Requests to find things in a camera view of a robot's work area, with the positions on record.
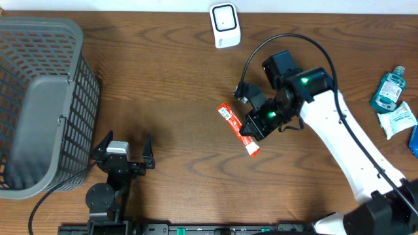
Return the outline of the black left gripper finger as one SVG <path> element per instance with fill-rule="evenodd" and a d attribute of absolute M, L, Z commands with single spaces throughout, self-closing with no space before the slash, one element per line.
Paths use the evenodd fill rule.
<path fill-rule="evenodd" d="M 104 139 L 93 149 L 91 158 L 94 161 L 103 161 L 107 156 L 107 147 L 113 140 L 113 131 L 109 131 Z"/>
<path fill-rule="evenodd" d="M 151 145 L 151 136 L 148 135 L 146 137 L 143 151 L 142 151 L 142 158 L 144 160 L 144 164 L 146 165 L 147 169 L 154 169 L 155 168 L 155 159 L 153 156 L 152 145 Z"/>

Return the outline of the blue Oreo cookie pack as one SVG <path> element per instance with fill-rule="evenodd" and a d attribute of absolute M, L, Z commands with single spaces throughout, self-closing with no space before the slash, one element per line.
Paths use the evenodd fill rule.
<path fill-rule="evenodd" d="M 414 156 L 418 158 L 418 128 L 417 126 L 414 126 L 411 132 L 409 149 L 414 154 Z"/>

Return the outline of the blue mouthwash bottle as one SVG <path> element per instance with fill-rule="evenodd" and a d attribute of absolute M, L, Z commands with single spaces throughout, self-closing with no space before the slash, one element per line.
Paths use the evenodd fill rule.
<path fill-rule="evenodd" d="M 371 107 L 379 114 L 393 112 L 402 92 L 407 86 L 404 79 L 405 67 L 396 66 L 381 79 L 376 94 L 370 100 Z"/>

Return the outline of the red Nescafe stick sachet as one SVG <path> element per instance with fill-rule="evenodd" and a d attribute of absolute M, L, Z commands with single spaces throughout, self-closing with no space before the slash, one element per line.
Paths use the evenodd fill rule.
<path fill-rule="evenodd" d="M 259 153 L 260 147 L 254 142 L 252 137 L 242 136 L 240 134 L 240 128 L 242 127 L 242 124 L 236 114 L 233 112 L 231 106 L 227 102 L 224 102 L 217 107 L 217 111 L 227 121 L 237 138 L 241 141 L 241 143 L 243 143 L 249 155 L 251 157 L 255 157 Z"/>

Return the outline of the white wet wipes pack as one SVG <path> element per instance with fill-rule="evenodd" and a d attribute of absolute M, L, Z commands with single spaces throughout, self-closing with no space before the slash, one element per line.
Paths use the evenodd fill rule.
<path fill-rule="evenodd" d="M 400 131 L 417 125 L 417 120 L 405 101 L 393 112 L 378 114 L 378 119 L 388 140 Z"/>

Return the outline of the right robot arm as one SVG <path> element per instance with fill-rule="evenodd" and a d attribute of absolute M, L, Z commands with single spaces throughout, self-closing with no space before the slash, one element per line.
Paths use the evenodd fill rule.
<path fill-rule="evenodd" d="M 347 108 L 322 67 L 302 70 L 285 50 L 263 62 L 276 96 L 268 99 L 255 85 L 240 82 L 236 96 L 252 110 L 240 134 L 260 141 L 283 132 L 293 118 L 320 137 L 342 169 L 358 207 L 305 225 L 317 234 L 412 234 L 417 232 L 417 181 L 408 181 L 379 152 Z"/>

